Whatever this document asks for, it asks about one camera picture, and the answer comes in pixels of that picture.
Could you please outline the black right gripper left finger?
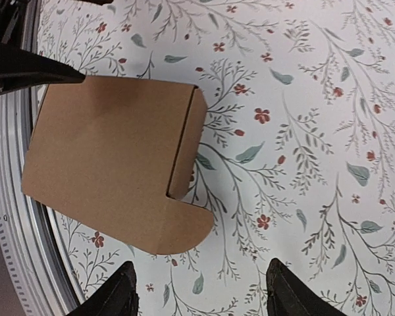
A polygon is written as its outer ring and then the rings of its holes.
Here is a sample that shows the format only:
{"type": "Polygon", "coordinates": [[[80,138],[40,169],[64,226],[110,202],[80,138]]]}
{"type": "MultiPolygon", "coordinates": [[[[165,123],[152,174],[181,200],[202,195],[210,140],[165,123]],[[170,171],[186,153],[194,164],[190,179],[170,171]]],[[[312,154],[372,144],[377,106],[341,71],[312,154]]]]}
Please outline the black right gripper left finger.
{"type": "Polygon", "coordinates": [[[91,297],[67,316],[137,316],[136,284],[134,264],[125,261],[91,297]]]}

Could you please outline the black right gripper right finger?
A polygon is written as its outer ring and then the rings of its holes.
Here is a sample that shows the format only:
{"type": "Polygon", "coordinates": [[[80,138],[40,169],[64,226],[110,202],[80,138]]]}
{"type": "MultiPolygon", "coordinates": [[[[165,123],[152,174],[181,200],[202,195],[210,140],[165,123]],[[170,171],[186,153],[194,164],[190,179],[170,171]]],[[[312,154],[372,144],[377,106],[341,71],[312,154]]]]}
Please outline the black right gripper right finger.
{"type": "Polygon", "coordinates": [[[266,283],[269,316],[345,316],[317,296],[277,258],[269,263],[266,283]]]}

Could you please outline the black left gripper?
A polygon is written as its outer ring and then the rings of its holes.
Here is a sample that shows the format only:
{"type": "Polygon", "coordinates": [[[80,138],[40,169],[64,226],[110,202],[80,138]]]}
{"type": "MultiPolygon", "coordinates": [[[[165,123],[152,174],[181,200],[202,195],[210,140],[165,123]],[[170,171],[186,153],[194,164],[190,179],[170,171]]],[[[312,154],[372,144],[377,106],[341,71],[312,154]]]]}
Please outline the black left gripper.
{"type": "Polygon", "coordinates": [[[41,1],[0,1],[0,95],[43,84],[78,84],[86,76],[34,49],[41,1]]]}

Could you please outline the brown cardboard box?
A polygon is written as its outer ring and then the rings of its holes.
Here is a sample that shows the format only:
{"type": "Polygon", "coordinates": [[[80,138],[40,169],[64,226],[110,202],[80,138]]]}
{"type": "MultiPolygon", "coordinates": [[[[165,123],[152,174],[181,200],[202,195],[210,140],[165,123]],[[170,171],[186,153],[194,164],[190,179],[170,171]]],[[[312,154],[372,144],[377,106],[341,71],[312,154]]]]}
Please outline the brown cardboard box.
{"type": "Polygon", "coordinates": [[[148,253],[188,251],[214,225],[210,211],[184,202],[206,111],[190,84],[89,76],[50,85],[22,191],[148,253]]]}

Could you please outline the floral patterned table mat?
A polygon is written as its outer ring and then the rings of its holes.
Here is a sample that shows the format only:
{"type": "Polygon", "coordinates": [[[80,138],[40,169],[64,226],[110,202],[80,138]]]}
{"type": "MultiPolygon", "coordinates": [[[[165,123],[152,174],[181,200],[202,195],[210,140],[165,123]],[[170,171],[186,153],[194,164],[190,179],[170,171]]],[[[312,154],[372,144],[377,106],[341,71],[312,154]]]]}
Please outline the floral patterned table mat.
{"type": "Polygon", "coordinates": [[[395,1],[43,1],[38,49],[208,104],[186,199],[212,233],[153,256],[54,213],[80,301],[131,260],[140,315],[265,315],[278,258],[347,315],[395,315],[395,1]]]}

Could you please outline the aluminium front rail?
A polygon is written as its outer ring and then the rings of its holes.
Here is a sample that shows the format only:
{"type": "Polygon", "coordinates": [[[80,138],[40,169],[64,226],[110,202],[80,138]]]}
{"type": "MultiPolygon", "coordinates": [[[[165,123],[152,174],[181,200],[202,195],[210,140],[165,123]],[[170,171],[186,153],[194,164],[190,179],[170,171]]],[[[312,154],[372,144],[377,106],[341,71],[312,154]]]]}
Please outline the aluminium front rail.
{"type": "Polygon", "coordinates": [[[0,248],[25,315],[66,315],[83,301],[75,287],[55,212],[21,190],[43,88],[0,96],[0,248]]]}

